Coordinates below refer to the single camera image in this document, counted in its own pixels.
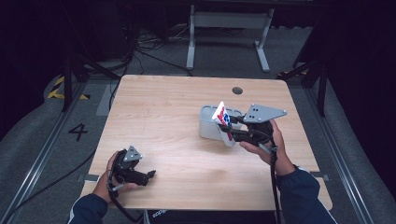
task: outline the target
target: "person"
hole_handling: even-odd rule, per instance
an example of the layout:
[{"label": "person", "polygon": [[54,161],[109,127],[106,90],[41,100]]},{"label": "person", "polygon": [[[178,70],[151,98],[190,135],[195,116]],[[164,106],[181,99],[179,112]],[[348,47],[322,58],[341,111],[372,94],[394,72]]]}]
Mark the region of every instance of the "person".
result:
[{"label": "person", "polygon": [[[307,171],[291,162],[286,153],[281,131],[273,119],[270,122],[274,129],[274,141],[277,144],[276,185],[280,191],[280,203],[285,222],[287,224],[336,223],[318,199],[320,188],[318,181]],[[240,142],[239,145],[246,151],[257,154],[264,162],[270,164],[271,155],[260,147],[247,142]],[[107,204],[111,202],[106,188],[107,172],[111,169],[111,164],[116,155],[117,152],[108,161],[106,171],[100,177],[92,194],[83,196],[75,202],[68,223],[102,223],[102,218],[107,211]],[[126,184],[119,189],[119,193],[136,188],[136,184]]]}]

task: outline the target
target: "person's right hand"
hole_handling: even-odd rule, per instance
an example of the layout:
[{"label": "person's right hand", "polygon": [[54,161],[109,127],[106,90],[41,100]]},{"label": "person's right hand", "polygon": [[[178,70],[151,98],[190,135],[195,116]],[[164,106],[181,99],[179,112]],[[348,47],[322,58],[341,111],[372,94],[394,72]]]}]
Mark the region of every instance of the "person's right hand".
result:
[{"label": "person's right hand", "polygon": [[[290,159],[288,158],[288,155],[286,154],[285,142],[283,140],[282,132],[279,130],[276,122],[273,119],[270,119],[270,122],[274,129],[273,137],[275,144],[277,145],[276,173],[278,175],[286,175],[293,172],[295,168],[294,165],[291,163]],[[241,146],[248,152],[259,155],[263,161],[265,161],[267,164],[270,164],[271,155],[265,152],[260,147],[253,146],[248,142],[241,142],[239,143],[239,146]]]}]

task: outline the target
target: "light wood surface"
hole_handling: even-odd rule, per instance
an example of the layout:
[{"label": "light wood surface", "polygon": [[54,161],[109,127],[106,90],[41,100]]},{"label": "light wood surface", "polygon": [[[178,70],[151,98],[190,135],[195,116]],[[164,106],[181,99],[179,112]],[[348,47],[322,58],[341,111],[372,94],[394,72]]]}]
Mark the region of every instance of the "light wood surface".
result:
[{"label": "light wood surface", "polygon": [[[233,87],[243,89],[241,95]],[[275,210],[270,169],[238,144],[199,135],[203,105],[246,113],[251,104],[286,109],[276,119],[288,155],[308,171],[319,171],[303,125],[282,80],[134,76],[122,78],[89,171],[100,175],[116,150],[130,145],[142,154],[135,169],[157,170],[146,187],[122,194],[119,201],[135,209]],[[332,201],[323,181],[319,198]],[[87,183],[81,195],[92,192]]]}]

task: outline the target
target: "hazard tape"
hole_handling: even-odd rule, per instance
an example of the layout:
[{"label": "hazard tape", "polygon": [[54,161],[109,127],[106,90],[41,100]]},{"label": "hazard tape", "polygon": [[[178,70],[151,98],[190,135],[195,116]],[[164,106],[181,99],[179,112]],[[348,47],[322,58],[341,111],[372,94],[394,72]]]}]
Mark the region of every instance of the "hazard tape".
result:
[{"label": "hazard tape", "polygon": [[[64,75],[60,75],[58,80],[56,80],[55,84],[52,87],[52,90],[49,93],[49,96],[47,98],[56,98],[56,99],[64,99],[64,94],[62,93],[57,93],[59,88],[61,87],[62,83],[64,83]],[[80,100],[89,100],[91,99],[90,95],[87,94],[82,94],[79,97]]]}]

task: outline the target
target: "navy jacket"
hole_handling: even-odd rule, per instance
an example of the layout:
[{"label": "navy jacket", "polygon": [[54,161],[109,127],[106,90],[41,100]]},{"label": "navy jacket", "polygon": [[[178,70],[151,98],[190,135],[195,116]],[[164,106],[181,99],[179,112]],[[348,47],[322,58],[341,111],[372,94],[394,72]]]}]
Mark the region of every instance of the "navy jacket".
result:
[{"label": "navy jacket", "polygon": [[[318,181],[308,172],[296,168],[293,173],[278,176],[276,184],[287,224],[336,223],[318,199]],[[89,194],[73,205],[68,223],[103,223],[102,218],[106,212],[106,201],[95,194]]]}]

